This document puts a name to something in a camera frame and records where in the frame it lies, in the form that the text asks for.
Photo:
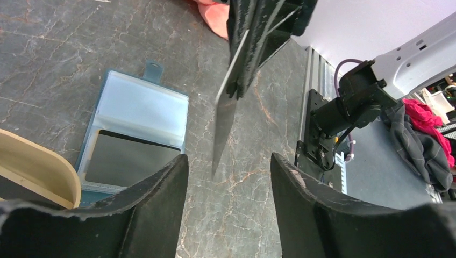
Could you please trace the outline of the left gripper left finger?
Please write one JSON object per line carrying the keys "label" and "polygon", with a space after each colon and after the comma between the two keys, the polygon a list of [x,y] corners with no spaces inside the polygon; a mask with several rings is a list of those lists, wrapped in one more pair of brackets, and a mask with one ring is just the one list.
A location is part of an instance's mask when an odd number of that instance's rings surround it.
{"label": "left gripper left finger", "polygon": [[189,176],[180,154],[90,207],[1,202],[1,257],[174,257]]}

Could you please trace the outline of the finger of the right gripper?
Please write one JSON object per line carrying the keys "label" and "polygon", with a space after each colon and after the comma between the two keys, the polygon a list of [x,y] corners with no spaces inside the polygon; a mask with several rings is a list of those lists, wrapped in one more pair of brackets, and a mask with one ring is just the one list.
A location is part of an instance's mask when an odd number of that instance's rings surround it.
{"label": "finger of the right gripper", "polygon": [[240,99],[245,95],[257,67],[254,53],[257,51],[257,36],[260,32],[259,1],[230,1],[226,22],[232,66],[226,93],[230,98]]}
{"label": "finger of the right gripper", "polygon": [[302,35],[317,1],[258,1],[250,27],[249,83],[291,36]]}

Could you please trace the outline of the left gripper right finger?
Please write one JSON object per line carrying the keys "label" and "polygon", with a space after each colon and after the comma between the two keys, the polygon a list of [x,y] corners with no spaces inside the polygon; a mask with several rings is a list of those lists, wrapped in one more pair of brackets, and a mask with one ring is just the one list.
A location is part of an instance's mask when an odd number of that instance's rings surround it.
{"label": "left gripper right finger", "polygon": [[271,155],[270,176],[283,257],[455,257],[455,202],[407,210],[374,205],[279,153]]}

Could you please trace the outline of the dark grey card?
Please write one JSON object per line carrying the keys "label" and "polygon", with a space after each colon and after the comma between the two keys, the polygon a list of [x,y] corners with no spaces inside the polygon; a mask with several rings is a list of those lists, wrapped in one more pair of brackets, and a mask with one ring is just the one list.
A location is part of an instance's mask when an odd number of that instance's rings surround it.
{"label": "dark grey card", "polygon": [[247,39],[247,30],[236,50],[227,73],[223,79],[222,85],[216,96],[215,106],[215,117],[214,117],[214,139],[213,139],[213,150],[212,150],[212,165],[211,165],[211,177],[214,178],[220,159],[222,157],[227,138],[231,132],[231,128],[234,121],[234,115],[236,113],[237,99],[234,94],[228,93],[229,87],[233,86],[237,89],[237,74],[239,72],[239,65],[241,63],[241,52],[245,46]]}

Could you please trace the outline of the blue card holder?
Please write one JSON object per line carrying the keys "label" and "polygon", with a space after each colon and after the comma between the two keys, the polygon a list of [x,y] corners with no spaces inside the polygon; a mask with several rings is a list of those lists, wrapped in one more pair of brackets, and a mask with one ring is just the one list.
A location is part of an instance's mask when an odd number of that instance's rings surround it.
{"label": "blue card holder", "polygon": [[109,69],[76,161],[87,207],[153,175],[185,151],[189,96],[164,86],[163,66],[142,77]]}

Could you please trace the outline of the beige card tray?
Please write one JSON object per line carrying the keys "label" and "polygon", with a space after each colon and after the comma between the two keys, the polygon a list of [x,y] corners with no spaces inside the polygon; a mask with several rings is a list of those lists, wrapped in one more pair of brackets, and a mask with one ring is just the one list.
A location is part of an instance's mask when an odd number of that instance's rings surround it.
{"label": "beige card tray", "polygon": [[79,207],[80,179],[61,155],[1,130],[1,202],[22,200],[57,210]]}

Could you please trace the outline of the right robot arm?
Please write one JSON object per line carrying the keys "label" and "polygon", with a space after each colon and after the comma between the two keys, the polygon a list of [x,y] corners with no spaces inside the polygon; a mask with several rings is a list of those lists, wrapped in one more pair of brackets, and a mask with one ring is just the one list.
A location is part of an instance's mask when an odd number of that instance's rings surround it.
{"label": "right robot arm", "polygon": [[[215,139],[229,135],[236,104],[244,97],[258,70],[292,36],[302,35],[316,1],[225,1],[230,66],[216,98]],[[455,70],[455,14],[436,23],[395,50],[347,72],[339,97],[314,114],[317,127],[328,136],[362,128],[380,110]]]}

